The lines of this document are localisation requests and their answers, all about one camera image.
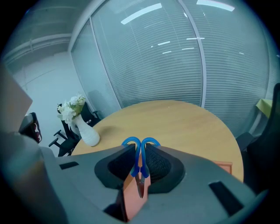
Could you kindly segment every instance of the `chair armrest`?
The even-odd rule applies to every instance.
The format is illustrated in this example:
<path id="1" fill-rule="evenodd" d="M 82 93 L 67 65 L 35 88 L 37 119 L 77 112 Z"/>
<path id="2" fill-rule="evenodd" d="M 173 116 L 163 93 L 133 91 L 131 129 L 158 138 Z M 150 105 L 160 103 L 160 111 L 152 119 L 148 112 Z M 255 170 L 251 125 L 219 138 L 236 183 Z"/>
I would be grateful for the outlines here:
<path id="1" fill-rule="evenodd" d="M 98 119 L 100 120 L 100 118 L 99 118 L 97 112 L 98 112 L 98 111 L 96 110 L 96 111 L 93 111 L 92 113 L 95 114 L 96 118 L 98 118 Z"/>
<path id="2" fill-rule="evenodd" d="M 236 138 L 241 152 L 244 151 L 253 140 L 254 137 L 249 132 L 245 132 Z"/>
<path id="3" fill-rule="evenodd" d="M 60 132 L 61 132 L 61 130 L 59 130 L 58 132 L 56 132 L 53 136 L 55 136 L 55 135 L 59 135 L 59 134 L 60 134 Z"/>
<path id="4" fill-rule="evenodd" d="M 67 140 L 67 138 L 66 138 L 62 133 L 60 133 L 60 132 L 61 132 L 61 130 L 59 130 L 58 132 L 56 132 L 53 136 L 59 135 L 59 136 L 61 136 L 62 138 L 64 138 L 65 140 Z"/>
<path id="5" fill-rule="evenodd" d="M 56 138 L 54 141 L 52 141 L 52 142 L 49 144 L 49 147 L 51 147 L 53 144 L 55 144 L 55 145 L 56 145 L 57 140 L 58 140 L 58 138 Z"/>

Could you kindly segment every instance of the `glass wall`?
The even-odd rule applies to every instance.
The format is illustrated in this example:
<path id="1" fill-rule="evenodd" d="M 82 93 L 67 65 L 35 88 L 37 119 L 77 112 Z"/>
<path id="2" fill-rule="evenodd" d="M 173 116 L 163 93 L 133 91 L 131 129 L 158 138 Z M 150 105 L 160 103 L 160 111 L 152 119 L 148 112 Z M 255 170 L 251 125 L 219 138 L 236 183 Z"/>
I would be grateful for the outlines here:
<path id="1" fill-rule="evenodd" d="M 182 7 L 170 0 L 117 2 L 106 2 L 92 23 L 121 106 L 163 99 L 200 105 L 201 56 Z"/>
<path id="2" fill-rule="evenodd" d="M 81 30 L 71 53 L 80 82 L 98 114 L 106 117 L 119 110 L 118 100 L 102 65 L 89 21 Z"/>
<path id="3" fill-rule="evenodd" d="M 266 96 L 269 58 L 263 30 L 240 1 L 182 1 L 203 37 L 205 109 L 237 136 L 253 122 L 255 105 Z"/>
<path id="4" fill-rule="evenodd" d="M 279 52 L 240 1 L 108 0 L 91 20 L 72 55 L 103 116 L 149 100 L 203 100 L 237 137 L 280 82 Z"/>

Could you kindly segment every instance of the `white vase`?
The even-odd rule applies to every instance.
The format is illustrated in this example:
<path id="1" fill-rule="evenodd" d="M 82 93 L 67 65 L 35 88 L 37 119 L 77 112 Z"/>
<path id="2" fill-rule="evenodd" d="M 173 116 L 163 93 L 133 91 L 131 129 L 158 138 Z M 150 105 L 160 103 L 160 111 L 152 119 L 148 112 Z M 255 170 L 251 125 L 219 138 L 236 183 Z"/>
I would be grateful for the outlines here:
<path id="1" fill-rule="evenodd" d="M 89 146 L 95 146 L 100 140 L 100 136 L 94 128 L 90 127 L 83 119 L 82 116 L 79 115 L 75 119 L 73 119 L 73 123 L 75 123 L 80 131 L 80 135 L 84 142 Z"/>

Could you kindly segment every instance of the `scissors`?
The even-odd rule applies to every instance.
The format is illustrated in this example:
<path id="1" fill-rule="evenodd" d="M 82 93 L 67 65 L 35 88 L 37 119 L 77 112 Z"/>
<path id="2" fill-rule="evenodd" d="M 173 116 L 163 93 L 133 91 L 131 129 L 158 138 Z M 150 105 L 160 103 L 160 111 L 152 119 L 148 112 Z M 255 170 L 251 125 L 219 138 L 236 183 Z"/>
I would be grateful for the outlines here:
<path id="1" fill-rule="evenodd" d="M 158 146 L 160 146 L 160 144 L 154 138 L 150 138 L 150 137 L 145 138 L 142 142 L 137 137 L 129 137 L 124 140 L 122 145 L 126 145 L 130 141 L 134 141 L 136 143 L 135 163 L 134 163 L 133 168 L 130 171 L 130 174 L 131 174 L 131 176 L 135 177 L 139 196 L 140 196 L 140 198 L 143 198 L 145 178 L 147 178 L 150 175 L 149 168 L 146 164 L 146 143 L 152 142 L 153 144 L 158 145 Z M 141 168 L 138 166 L 140 150 L 141 150 L 141 156 L 142 156 L 142 167 Z"/>

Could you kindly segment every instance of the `office chair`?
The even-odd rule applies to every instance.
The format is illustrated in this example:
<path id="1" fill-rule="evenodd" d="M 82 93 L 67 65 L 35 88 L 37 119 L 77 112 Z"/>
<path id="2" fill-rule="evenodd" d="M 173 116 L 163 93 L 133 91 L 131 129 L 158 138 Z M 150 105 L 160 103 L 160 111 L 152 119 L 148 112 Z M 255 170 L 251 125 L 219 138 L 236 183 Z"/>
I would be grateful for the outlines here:
<path id="1" fill-rule="evenodd" d="M 59 153 L 58 156 L 64 156 L 66 153 L 68 153 L 68 155 L 70 156 L 75 148 L 75 146 L 78 144 L 78 142 L 80 141 L 80 138 L 77 134 L 75 134 L 71 129 L 69 129 L 69 126 L 65 123 L 65 121 L 61 120 L 61 123 L 64 127 L 64 131 L 66 136 L 64 136 L 61 133 L 61 130 L 59 130 L 58 132 L 56 132 L 53 136 L 59 135 L 62 138 L 65 139 L 64 142 L 62 142 L 61 144 L 59 144 L 58 138 L 56 138 L 54 141 L 52 141 L 49 144 L 49 147 L 51 147 L 52 145 L 56 145 L 59 148 Z"/>
<path id="2" fill-rule="evenodd" d="M 88 104 L 85 102 L 84 107 L 81 111 L 81 116 L 83 118 L 83 120 L 90 126 L 93 127 L 94 125 L 96 125 L 100 120 L 99 116 L 97 115 L 97 111 L 94 111 L 93 114 L 95 114 L 95 116 L 91 113 L 91 111 L 88 108 Z"/>
<path id="3" fill-rule="evenodd" d="M 52 141 L 50 144 L 49 144 L 49 147 L 51 147 L 52 145 L 56 145 L 58 148 L 59 148 L 59 153 L 58 153 L 58 156 L 64 156 L 66 153 L 68 153 L 68 155 L 70 156 L 74 150 L 74 148 L 76 147 L 76 145 L 78 144 L 79 141 L 75 141 L 71 138 L 66 138 L 62 133 L 61 133 L 61 130 L 59 130 L 58 132 L 56 132 L 53 136 L 55 135 L 59 135 L 61 136 L 62 138 L 65 139 L 64 142 L 62 142 L 61 144 L 59 144 L 57 141 L 58 141 L 58 138 L 56 138 L 54 141 Z"/>
<path id="4" fill-rule="evenodd" d="M 32 112 L 25 115 L 18 132 L 22 135 L 26 135 L 28 137 L 33 138 L 37 143 L 39 143 L 42 140 L 42 135 L 36 113 Z"/>
<path id="5" fill-rule="evenodd" d="M 262 135 L 253 141 L 251 134 L 244 133 L 236 141 L 243 159 L 244 183 L 255 193 L 269 188 L 279 175 L 280 83 L 274 87 L 270 117 Z"/>

